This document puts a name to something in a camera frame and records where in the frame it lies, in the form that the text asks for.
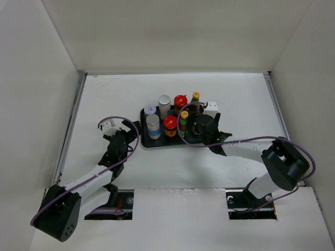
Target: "bottle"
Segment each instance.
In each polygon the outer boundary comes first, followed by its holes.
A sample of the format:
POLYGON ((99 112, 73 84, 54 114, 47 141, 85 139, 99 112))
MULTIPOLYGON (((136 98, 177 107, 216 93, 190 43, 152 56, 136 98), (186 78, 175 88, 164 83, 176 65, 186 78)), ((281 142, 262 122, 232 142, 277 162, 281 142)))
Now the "bottle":
MULTIPOLYGON (((200 93, 199 92, 193 92, 191 103, 199 102, 199 98, 200 98, 200 93)), ((189 106, 189 110, 192 113, 199 113, 200 112, 200 104, 189 106)))
POLYGON ((177 118, 174 116, 167 116, 164 121, 165 135, 173 138, 177 134, 177 118))
POLYGON ((182 111, 180 114, 180 120, 179 120, 179 129, 180 129, 180 134, 183 137, 187 136, 187 123, 188 123, 188 112, 187 111, 182 111))
POLYGON ((171 109, 171 99, 168 95, 162 95, 158 98, 158 106, 160 111, 160 118, 164 120, 171 109))
POLYGON ((177 117, 180 109, 187 104, 186 95, 178 95, 174 98, 174 115, 177 117))
POLYGON ((156 113, 156 106, 154 105, 146 105, 144 107, 144 116, 145 118, 150 115, 150 114, 155 114, 156 113))
POLYGON ((150 114, 146 118, 149 137, 153 140, 158 139, 161 136, 161 129, 159 124, 159 117, 156 114, 150 114))

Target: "jar with red lid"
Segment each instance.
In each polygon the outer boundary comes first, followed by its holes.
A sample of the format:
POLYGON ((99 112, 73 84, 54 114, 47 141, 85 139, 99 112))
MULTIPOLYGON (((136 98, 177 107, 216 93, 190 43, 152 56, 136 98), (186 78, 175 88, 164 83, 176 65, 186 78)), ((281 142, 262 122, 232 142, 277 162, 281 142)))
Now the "jar with red lid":
POLYGON ((177 118, 174 116, 167 116, 164 121, 165 135, 172 138, 177 134, 177 118))
POLYGON ((186 95, 178 95, 174 98, 174 115, 178 116, 180 109, 187 104, 186 95))

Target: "blue lid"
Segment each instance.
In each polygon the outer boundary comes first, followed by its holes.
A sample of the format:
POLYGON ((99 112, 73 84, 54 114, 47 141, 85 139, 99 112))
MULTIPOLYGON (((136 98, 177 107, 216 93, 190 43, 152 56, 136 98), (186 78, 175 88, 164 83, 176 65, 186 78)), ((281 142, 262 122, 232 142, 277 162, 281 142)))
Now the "blue lid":
POLYGON ((144 113, 146 115, 155 114, 156 113, 156 106, 146 105, 145 108, 144 108, 144 113))

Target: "bolt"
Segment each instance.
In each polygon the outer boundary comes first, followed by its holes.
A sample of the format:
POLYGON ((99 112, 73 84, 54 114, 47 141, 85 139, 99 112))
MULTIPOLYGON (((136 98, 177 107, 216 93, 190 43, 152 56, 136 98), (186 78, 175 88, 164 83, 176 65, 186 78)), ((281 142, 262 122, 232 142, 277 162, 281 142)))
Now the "bolt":
POLYGON ((133 204, 134 203, 134 198, 133 197, 128 197, 127 198, 127 203, 128 204, 133 204))
POLYGON ((267 196, 265 196, 265 200, 266 200, 266 201, 271 201, 271 200, 272 200, 272 196, 271 196, 271 195, 267 195, 267 196))
POLYGON ((232 203, 234 203, 234 197, 233 197, 233 196, 231 196, 231 195, 230 195, 230 196, 228 196, 228 197, 227 197, 227 201, 228 201, 228 203, 229 203, 229 204, 232 204, 232 203))

